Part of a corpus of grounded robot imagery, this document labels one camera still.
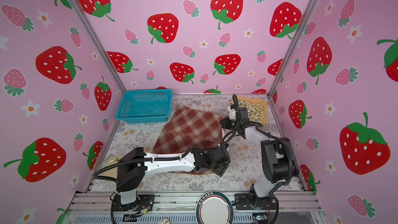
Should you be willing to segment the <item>lemon print skirt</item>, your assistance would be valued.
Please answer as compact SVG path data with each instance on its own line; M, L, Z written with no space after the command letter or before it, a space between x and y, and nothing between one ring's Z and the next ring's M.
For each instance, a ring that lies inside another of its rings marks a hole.
M261 124L267 123L266 107L262 104L239 100L239 106L245 107L247 109L250 121L258 122Z

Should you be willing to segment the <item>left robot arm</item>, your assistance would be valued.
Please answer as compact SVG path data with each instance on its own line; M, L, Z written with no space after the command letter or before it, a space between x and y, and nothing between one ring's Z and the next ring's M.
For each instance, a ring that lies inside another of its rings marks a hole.
M225 147L215 149L191 148L184 153L145 153L138 147L125 155L117 165L116 192L121 205L137 204L137 189L145 176L171 172L211 171L223 176L230 164Z

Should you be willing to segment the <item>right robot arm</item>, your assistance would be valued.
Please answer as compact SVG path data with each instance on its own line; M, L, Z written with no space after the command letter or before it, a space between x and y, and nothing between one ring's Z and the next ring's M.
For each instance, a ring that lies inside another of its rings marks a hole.
M253 208L262 208L272 201L274 192L290 184L299 176L300 168L288 138L278 138L261 129L262 125L251 121L245 107L234 103L229 107L229 117L220 121L223 129L253 142L261 149L263 176L249 191Z

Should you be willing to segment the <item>yellow skirt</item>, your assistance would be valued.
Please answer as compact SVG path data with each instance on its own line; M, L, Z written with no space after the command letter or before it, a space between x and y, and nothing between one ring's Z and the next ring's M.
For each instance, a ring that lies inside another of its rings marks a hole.
M260 103L263 106L266 107L266 111L267 111L267 123L268 124L268 105L267 105L267 100L263 100L263 99L252 99L252 98L248 98L248 97L242 97L242 96L237 96L238 99L238 104L239 104L239 100L241 101L248 101L248 102L252 102L252 103Z

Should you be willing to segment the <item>red plaid skirt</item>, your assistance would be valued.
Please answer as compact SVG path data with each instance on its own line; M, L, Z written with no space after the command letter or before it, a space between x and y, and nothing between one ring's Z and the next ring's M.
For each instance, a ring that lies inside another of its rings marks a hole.
M228 148L226 137L222 134L218 114L204 112L178 105L172 119L162 129L150 153L184 153L191 148Z

